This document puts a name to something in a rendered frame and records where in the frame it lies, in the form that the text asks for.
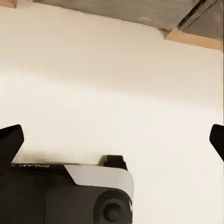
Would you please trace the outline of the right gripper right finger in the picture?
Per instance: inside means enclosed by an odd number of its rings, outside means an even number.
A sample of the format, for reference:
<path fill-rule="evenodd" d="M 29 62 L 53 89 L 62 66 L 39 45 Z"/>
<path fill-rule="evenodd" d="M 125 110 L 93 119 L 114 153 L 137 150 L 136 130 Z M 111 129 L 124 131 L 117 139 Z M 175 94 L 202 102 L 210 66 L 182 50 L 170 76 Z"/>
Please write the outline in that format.
<path fill-rule="evenodd" d="M 210 132 L 209 140 L 224 161 L 224 126 L 214 124 Z"/>

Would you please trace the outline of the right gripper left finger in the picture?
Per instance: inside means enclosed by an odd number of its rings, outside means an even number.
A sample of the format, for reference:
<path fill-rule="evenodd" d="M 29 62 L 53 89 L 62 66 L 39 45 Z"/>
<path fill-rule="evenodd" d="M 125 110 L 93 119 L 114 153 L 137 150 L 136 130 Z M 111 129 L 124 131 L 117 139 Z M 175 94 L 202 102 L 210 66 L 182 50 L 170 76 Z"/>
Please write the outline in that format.
<path fill-rule="evenodd" d="M 23 130 L 19 124 L 0 129 L 0 180 L 23 143 Z"/>

